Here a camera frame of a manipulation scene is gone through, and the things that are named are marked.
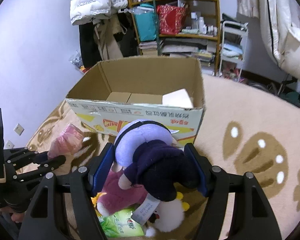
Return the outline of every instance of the metal screw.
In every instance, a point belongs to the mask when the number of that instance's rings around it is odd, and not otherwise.
[[[247,176],[247,178],[249,178],[249,179],[252,179],[254,176],[253,176],[253,173],[251,173],[251,172],[247,172],[246,173],[246,176]]]
[[[221,168],[219,166],[213,166],[212,167],[212,171],[214,171],[214,172],[220,172]]]
[[[48,172],[47,174],[46,174],[46,178],[47,179],[51,179],[53,177],[53,173],[52,172]]]
[[[79,171],[80,173],[84,173],[84,172],[87,171],[87,167],[86,167],[86,166],[81,166],[81,167],[78,169],[78,171]]]

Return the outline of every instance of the beige rug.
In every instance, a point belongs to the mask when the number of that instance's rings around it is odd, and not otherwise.
[[[246,85],[205,75],[203,79],[207,111],[195,147],[227,172],[242,175],[252,171],[256,175],[285,239],[300,221],[300,109]],[[72,162],[73,169],[85,165],[108,141],[114,141],[113,137],[84,128],[67,103],[62,102],[27,146],[39,152],[48,150],[68,123],[78,126],[87,137]],[[178,190],[190,204],[184,222],[178,229],[157,233],[151,239],[192,239],[207,199],[181,186]],[[229,197],[220,239],[226,238],[230,228],[233,197]],[[71,207],[68,218],[72,234],[79,239]]]

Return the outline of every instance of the red gift bag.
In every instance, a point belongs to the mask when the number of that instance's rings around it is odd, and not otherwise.
[[[169,4],[158,5],[157,13],[159,15],[161,34],[178,34],[186,19],[186,8],[172,6]]]

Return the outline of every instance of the cardboard box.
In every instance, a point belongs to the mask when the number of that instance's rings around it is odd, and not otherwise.
[[[162,105],[162,95],[183,88],[193,108]],[[140,56],[98,62],[66,101],[93,132],[116,136],[129,122],[151,119],[174,130],[173,137],[183,146],[194,141],[204,114],[200,62]]]

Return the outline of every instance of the fabric tag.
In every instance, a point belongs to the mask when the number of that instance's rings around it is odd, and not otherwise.
[[[169,129],[169,131],[170,131],[171,134],[174,134],[174,133],[179,132],[180,130],[171,130],[171,129]]]
[[[131,218],[140,225],[144,225],[159,205],[160,200],[149,193],[145,201],[133,212]]]

